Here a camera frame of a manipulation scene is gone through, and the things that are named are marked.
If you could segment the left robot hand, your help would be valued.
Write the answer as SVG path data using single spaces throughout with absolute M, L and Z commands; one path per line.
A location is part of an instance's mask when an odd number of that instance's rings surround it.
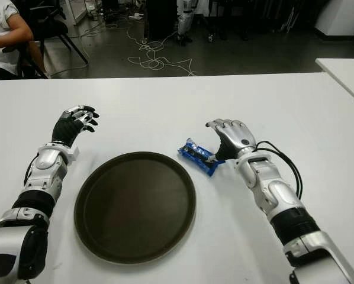
M 99 114 L 91 106 L 77 105 L 66 109 L 53 128 L 52 143 L 71 147 L 81 132 L 95 131 L 93 126 L 98 125 L 96 118 Z

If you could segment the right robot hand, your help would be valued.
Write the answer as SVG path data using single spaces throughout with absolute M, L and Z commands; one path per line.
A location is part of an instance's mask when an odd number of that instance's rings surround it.
M 217 160 L 238 159 L 256 148 L 253 134 L 241 121 L 216 119 L 205 126 L 212 128 L 220 138 L 220 146 L 215 154 Z

